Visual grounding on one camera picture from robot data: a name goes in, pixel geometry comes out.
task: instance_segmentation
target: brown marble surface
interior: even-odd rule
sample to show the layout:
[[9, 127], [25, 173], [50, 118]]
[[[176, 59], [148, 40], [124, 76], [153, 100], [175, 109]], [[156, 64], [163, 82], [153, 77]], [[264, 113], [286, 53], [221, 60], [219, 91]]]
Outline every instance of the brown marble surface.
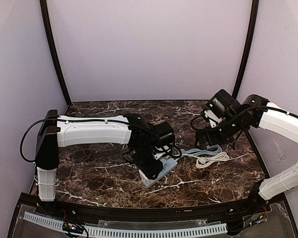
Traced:
[[[168, 121], [175, 130], [177, 145], [194, 147], [190, 120], [205, 107], [204, 101], [124, 101], [74, 103], [67, 116], [109, 117], [140, 113], [154, 124]], [[200, 120], [200, 127], [206, 123]], [[138, 169], [121, 158], [119, 144], [86, 144], [60, 148], [56, 197], [78, 204], [120, 208], [172, 208], [208, 205], [246, 198], [264, 173], [245, 135], [236, 150], [225, 145], [232, 158], [197, 169], [196, 160], [181, 158], [170, 174], [146, 188]]]

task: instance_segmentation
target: black vertical pole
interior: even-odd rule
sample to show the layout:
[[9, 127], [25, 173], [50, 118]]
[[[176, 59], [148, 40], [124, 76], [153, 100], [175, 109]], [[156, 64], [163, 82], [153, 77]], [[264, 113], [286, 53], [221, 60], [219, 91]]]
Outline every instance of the black vertical pole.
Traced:
[[70, 98], [68, 89], [65, 84], [65, 80], [64, 80], [62, 70], [61, 70], [61, 65], [59, 62], [59, 57], [56, 52], [56, 48], [55, 48], [55, 44], [54, 44], [51, 23], [50, 23], [50, 19], [49, 19], [47, 0], [40, 0], [40, 6], [41, 6], [42, 18], [44, 21], [46, 36], [47, 36], [48, 45], [50, 48], [50, 53], [51, 53], [54, 69], [56, 72], [56, 76], [58, 77], [59, 84], [60, 84], [64, 99], [65, 99], [65, 102], [66, 102], [67, 106], [69, 107], [72, 104], [72, 102], [71, 102], [71, 98]]
[[254, 27], [256, 25], [258, 6], [259, 6], [259, 0], [252, 0], [250, 20], [249, 20], [249, 25], [248, 25], [248, 32], [247, 32], [243, 57], [242, 57], [242, 61], [240, 63], [236, 83], [235, 83], [233, 94], [232, 94], [232, 96], [234, 98], [237, 98], [237, 95], [238, 95], [238, 92], [239, 92], [239, 89], [240, 89], [240, 86], [242, 84], [242, 80], [244, 77], [244, 73], [245, 73], [245, 69], [246, 69], [246, 65], [247, 65], [247, 61], [248, 61], [248, 56], [249, 56], [249, 52], [250, 52], [250, 48], [251, 48]]

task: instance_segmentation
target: perforated white rail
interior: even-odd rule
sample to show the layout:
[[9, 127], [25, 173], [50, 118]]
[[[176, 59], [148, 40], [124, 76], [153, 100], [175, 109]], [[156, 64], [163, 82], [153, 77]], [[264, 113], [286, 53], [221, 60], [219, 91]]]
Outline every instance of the perforated white rail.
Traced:
[[[24, 220], [37, 225], [47, 227], [51, 230], [63, 232], [63, 222], [57, 219], [25, 212]], [[159, 230], [159, 231], [139, 231], [139, 230], [119, 230], [100, 227], [85, 226], [89, 232], [89, 237], [94, 238], [198, 238], [211, 235], [223, 234], [227, 232], [226, 224], [211, 225], [189, 229]]]

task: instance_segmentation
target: white cable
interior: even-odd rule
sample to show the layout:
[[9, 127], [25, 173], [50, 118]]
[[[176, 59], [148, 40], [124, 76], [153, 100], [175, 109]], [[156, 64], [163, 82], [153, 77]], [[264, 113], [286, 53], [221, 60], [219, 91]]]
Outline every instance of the white cable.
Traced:
[[[206, 150], [200, 149], [191, 149], [188, 151], [181, 150], [182, 157], [188, 156], [196, 158], [196, 167], [198, 169], [205, 169], [215, 162], [225, 162], [229, 161], [230, 158], [226, 152], [223, 152], [222, 148], [219, 145], [208, 146]], [[212, 157], [201, 157], [201, 155], [210, 155]]]

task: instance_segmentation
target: white wall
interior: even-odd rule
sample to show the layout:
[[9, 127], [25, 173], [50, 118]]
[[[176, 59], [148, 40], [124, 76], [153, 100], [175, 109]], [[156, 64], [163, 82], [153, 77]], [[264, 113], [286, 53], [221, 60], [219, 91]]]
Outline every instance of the white wall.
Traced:
[[251, 0], [49, 0], [73, 101], [232, 92]]
[[[298, 115], [298, 1], [264, 0], [238, 99], [268, 98]], [[298, 145], [262, 129], [251, 131], [271, 176], [298, 160]], [[298, 226], [298, 188], [286, 192]]]
[[[0, 0], [0, 238], [6, 237], [20, 192], [34, 166], [19, 155], [27, 127], [47, 110], [66, 108], [52, 64], [38, 0]], [[38, 128], [25, 154], [34, 157]]]

